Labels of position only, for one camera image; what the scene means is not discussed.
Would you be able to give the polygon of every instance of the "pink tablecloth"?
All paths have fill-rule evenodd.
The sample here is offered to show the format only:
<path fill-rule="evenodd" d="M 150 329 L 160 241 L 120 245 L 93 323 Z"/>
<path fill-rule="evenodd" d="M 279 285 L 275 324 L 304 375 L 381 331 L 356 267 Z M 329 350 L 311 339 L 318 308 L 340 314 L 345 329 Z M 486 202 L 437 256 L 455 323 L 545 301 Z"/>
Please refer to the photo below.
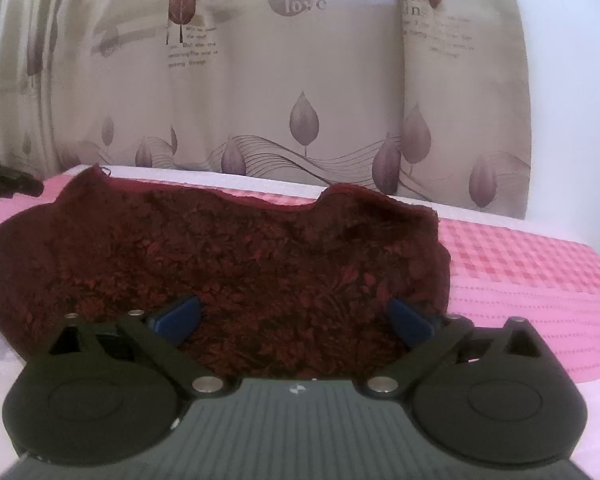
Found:
<path fill-rule="evenodd" d="M 39 198 L 0 200 L 0 222 L 52 202 L 70 179 L 64 174 L 47 180 Z M 223 190 L 286 205 L 313 200 Z M 452 257 L 450 312 L 479 326 L 501 326 L 509 316 L 526 317 L 574 381 L 600 378 L 600 257 L 589 246 L 451 219 L 440 220 L 440 240 Z"/>

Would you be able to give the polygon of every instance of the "metal screw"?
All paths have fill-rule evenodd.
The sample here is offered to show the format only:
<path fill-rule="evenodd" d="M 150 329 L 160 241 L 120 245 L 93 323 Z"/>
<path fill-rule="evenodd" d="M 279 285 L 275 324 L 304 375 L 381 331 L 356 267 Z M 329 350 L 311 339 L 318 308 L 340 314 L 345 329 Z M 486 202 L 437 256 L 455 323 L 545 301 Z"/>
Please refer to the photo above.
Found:
<path fill-rule="evenodd" d="M 201 394 L 214 394 L 222 389 L 224 382 L 220 377 L 202 376 L 193 381 L 191 385 Z"/>
<path fill-rule="evenodd" d="M 371 377 L 366 385 L 370 390 L 373 390 L 379 394 L 388 394 L 398 388 L 398 381 L 391 377 Z"/>

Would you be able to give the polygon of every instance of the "blue tab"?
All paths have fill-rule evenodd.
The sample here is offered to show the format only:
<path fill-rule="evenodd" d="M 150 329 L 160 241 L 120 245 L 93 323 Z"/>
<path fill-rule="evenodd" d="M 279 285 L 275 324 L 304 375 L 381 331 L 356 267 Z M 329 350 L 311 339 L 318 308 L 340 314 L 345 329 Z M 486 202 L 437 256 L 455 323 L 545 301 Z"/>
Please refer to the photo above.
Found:
<path fill-rule="evenodd" d="M 181 345 L 198 327 L 201 315 L 200 300 L 188 296 L 181 303 L 167 307 L 147 320 L 147 326 L 174 346 Z"/>
<path fill-rule="evenodd" d="M 432 322 L 401 301 L 389 301 L 386 316 L 395 334 L 409 348 L 415 348 L 435 334 Z"/>

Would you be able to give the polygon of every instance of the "textured fabric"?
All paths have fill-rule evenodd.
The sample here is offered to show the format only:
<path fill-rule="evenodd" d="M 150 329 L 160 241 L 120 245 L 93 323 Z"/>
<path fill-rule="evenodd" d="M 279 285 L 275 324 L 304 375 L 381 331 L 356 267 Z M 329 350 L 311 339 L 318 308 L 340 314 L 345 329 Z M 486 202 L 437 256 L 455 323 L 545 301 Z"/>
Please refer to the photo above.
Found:
<path fill-rule="evenodd" d="M 111 320 L 189 292 L 181 346 L 215 373 L 363 376 L 406 349 L 391 297 L 442 313 L 449 256 L 433 210 L 340 185 L 279 206 L 85 171 L 0 225 L 0 330 L 24 357 L 67 312 Z"/>
<path fill-rule="evenodd" d="M 453 275 L 600 294 L 600 256 L 585 244 L 449 219 L 440 241 Z"/>

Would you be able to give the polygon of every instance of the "beige curtain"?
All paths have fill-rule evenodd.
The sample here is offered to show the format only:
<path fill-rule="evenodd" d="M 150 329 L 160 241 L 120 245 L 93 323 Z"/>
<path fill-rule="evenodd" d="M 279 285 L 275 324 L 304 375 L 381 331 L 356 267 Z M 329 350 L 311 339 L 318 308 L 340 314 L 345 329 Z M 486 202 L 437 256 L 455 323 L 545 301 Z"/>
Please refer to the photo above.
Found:
<path fill-rule="evenodd" d="M 352 182 L 522 218 L 516 0 L 0 0 L 0 160 Z"/>

